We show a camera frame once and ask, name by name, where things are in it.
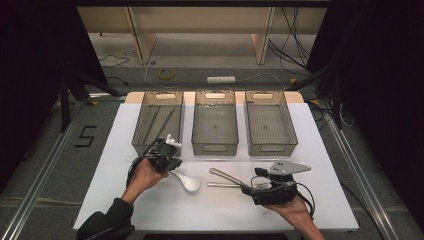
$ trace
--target hand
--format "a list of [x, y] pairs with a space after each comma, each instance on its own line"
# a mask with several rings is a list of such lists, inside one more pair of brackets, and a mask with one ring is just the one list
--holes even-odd
[[153, 187], [161, 179], [168, 177], [169, 173], [158, 173], [149, 160], [143, 159], [134, 171], [133, 179], [122, 195], [122, 200], [133, 204], [145, 190]]
[[280, 214], [290, 225], [300, 231], [306, 239], [324, 239], [313, 223], [305, 202], [299, 196], [296, 195], [291, 202], [283, 205], [264, 205], [264, 207]]

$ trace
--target white tabletop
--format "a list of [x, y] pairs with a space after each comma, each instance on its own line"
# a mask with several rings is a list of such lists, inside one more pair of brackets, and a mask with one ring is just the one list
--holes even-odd
[[[194, 156], [191, 145], [193, 103], [185, 103], [182, 153], [179, 171], [200, 180], [196, 192], [188, 192], [170, 175], [145, 191], [134, 204], [132, 224], [136, 230], [162, 233], [196, 232], [279, 232], [293, 230], [278, 214], [256, 206], [250, 196], [237, 188], [214, 188], [207, 182], [226, 179], [209, 173], [210, 168], [224, 171], [245, 183], [255, 176], [254, 168], [269, 169], [277, 159], [308, 165], [311, 171], [294, 174], [314, 195], [314, 222], [321, 230], [352, 231], [358, 224], [339, 184], [311, 112], [304, 103], [288, 104], [299, 144], [290, 157], [251, 157], [247, 151], [243, 103], [237, 104], [239, 145], [234, 157]], [[141, 104], [122, 104], [116, 115], [106, 146], [74, 228], [95, 211], [106, 212], [115, 197], [125, 190], [126, 176], [137, 157], [131, 140]], [[308, 192], [299, 186], [308, 199]]]

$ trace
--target ladle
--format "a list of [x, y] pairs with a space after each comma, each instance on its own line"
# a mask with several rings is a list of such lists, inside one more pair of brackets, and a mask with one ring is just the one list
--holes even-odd
[[171, 170], [170, 172], [181, 180], [181, 183], [184, 185], [187, 191], [194, 192], [197, 189], [199, 189], [200, 187], [199, 180], [195, 178], [187, 177], [183, 175], [182, 173], [178, 172], [177, 170]]

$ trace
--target gray mesh basket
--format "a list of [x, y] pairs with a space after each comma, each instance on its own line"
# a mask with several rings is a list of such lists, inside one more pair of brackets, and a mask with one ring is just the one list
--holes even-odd
[[246, 92], [246, 128], [250, 156], [290, 156], [297, 146], [282, 91]]
[[[141, 155], [158, 137], [166, 138], [168, 134], [182, 141], [183, 126], [183, 92], [146, 92], [138, 116], [132, 145]], [[176, 156], [181, 155], [178, 149]]]
[[238, 130], [234, 91], [196, 91], [194, 155], [234, 156]]

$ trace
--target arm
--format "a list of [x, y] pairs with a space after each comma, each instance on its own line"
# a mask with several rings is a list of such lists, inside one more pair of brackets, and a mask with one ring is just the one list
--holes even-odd
[[134, 231], [131, 225], [133, 203], [145, 190], [167, 176], [168, 172], [156, 172], [147, 159], [141, 161], [121, 198], [115, 198], [106, 214], [93, 213], [78, 229], [77, 239], [126, 239]]
[[306, 239], [324, 239], [324, 236], [312, 221], [305, 202], [299, 196], [296, 196], [291, 202], [283, 205], [265, 205], [264, 207], [280, 214], [281, 217], [298, 230]]

